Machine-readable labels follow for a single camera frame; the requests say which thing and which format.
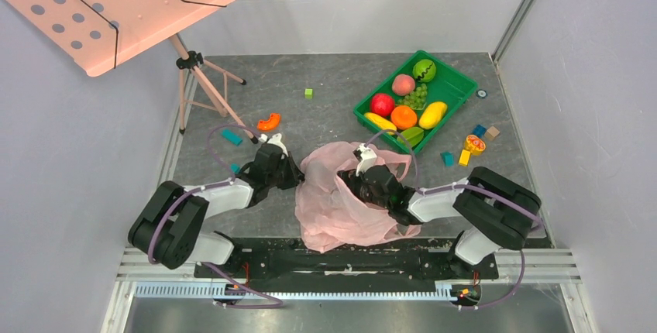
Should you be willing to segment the red fake fruit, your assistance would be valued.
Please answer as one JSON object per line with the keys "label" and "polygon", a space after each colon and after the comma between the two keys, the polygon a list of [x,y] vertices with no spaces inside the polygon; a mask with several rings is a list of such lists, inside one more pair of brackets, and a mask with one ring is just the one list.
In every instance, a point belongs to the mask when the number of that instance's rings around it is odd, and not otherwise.
{"label": "red fake fruit", "polygon": [[384,93],[376,93],[370,101],[370,112],[383,118],[388,118],[395,107],[394,98]]}

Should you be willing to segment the green fake grapes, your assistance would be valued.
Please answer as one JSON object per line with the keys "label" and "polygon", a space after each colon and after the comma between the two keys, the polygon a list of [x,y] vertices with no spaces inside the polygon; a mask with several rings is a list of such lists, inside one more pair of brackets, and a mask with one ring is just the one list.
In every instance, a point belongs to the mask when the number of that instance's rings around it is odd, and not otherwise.
{"label": "green fake grapes", "polygon": [[397,100],[397,105],[405,105],[416,111],[422,110],[426,106],[428,89],[426,84],[419,84],[409,94]]}

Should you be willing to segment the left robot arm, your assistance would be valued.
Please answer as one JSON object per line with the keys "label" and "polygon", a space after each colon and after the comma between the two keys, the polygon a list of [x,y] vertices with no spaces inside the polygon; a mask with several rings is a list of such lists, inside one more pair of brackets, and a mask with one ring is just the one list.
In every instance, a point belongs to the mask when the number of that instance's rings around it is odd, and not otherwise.
{"label": "left robot arm", "polygon": [[273,188],[287,190],[304,174],[280,143],[265,143],[253,161],[233,178],[205,186],[161,183],[128,232],[128,242],[152,264],[176,269],[187,261],[211,263],[223,276],[243,268],[243,255],[229,236],[203,229],[206,220],[228,211],[251,208]]}

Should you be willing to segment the yellow fake corn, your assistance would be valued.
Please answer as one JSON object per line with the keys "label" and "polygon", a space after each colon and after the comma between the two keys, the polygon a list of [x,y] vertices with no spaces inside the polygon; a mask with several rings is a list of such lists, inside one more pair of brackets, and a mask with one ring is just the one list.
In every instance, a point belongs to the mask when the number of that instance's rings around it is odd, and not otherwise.
{"label": "yellow fake corn", "polygon": [[381,115],[373,112],[366,112],[364,117],[372,122],[378,129],[384,130],[389,129],[388,134],[392,135],[394,131],[397,131],[397,126],[390,120],[384,118]]}

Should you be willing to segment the pink plastic bag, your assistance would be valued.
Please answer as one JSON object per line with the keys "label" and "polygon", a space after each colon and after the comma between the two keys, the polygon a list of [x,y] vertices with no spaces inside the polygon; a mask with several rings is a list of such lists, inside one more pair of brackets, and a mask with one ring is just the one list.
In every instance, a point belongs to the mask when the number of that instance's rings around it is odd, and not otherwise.
{"label": "pink plastic bag", "polygon": [[305,181],[296,187],[294,213],[307,248],[327,252],[341,245],[379,245],[419,235],[420,225],[402,228],[388,212],[360,201],[338,172],[355,169],[357,142],[331,142],[300,164]]}

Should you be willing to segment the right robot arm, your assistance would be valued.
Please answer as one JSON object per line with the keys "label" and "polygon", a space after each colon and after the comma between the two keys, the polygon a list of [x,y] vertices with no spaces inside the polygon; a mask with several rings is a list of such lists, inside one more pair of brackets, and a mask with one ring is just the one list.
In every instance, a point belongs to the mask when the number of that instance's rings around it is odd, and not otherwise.
{"label": "right robot arm", "polygon": [[359,201],[384,209],[400,225],[467,220],[471,227],[457,236],[447,257],[457,277],[469,276],[500,249],[523,249],[528,235],[543,225],[538,215],[542,201],[535,193],[483,166],[462,180],[432,188],[405,186],[386,166],[337,175]]}

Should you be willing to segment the yellow fake lemon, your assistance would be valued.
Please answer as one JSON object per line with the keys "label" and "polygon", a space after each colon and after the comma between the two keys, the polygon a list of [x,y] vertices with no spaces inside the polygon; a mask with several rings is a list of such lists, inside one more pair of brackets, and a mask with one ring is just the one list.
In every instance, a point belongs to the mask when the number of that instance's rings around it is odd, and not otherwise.
{"label": "yellow fake lemon", "polygon": [[426,107],[418,120],[418,126],[422,129],[435,128],[445,116],[448,110],[448,105],[442,101],[432,102]]}

